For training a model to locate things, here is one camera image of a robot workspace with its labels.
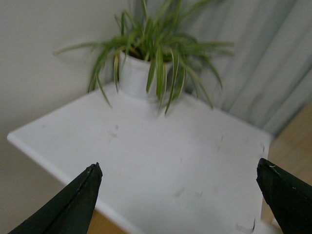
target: curtain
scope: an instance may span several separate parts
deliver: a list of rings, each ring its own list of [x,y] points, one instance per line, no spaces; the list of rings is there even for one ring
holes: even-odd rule
[[[148,1],[149,11],[160,4]],[[210,71],[200,75],[225,112],[277,135],[312,99],[311,0],[214,0],[181,29],[235,43],[233,57],[213,60],[222,90]]]

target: spider plant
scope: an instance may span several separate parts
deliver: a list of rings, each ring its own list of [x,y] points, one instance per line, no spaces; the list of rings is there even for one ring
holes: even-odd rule
[[[191,80],[197,97],[199,90],[203,91],[209,105],[213,104],[209,95],[195,72],[198,67],[208,67],[218,80],[221,88],[222,81],[218,71],[211,61],[214,55],[231,55],[229,49],[232,43],[223,41],[198,41],[195,37],[180,32],[180,24],[196,10],[199,10],[211,0],[200,0],[189,6],[182,5],[182,0],[164,0],[155,17],[151,17],[145,0],[141,0],[143,20],[134,19],[128,11],[123,11],[115,19],[120,28],[120,35],[104,42],[88,42],[69,46],[54,52],[55,55],[68,50],[91,47],[100,50],[93,66],[88,92],[99,86],[104,98],[110,105],[99,79],[99,74],[105,63],[113,59],[114,81],[118,83],[118,69],[121,51],[128,56],[150,62],[150,70],[146,82],[146,92],[149,92],[153,79],[156,79],[156,95],[159,107],[162,107],[166,97],[167,113],[170,104],[177,99],[184,89],[186,80]],[[172,62],[172,76],[167,77],[165,62]]]

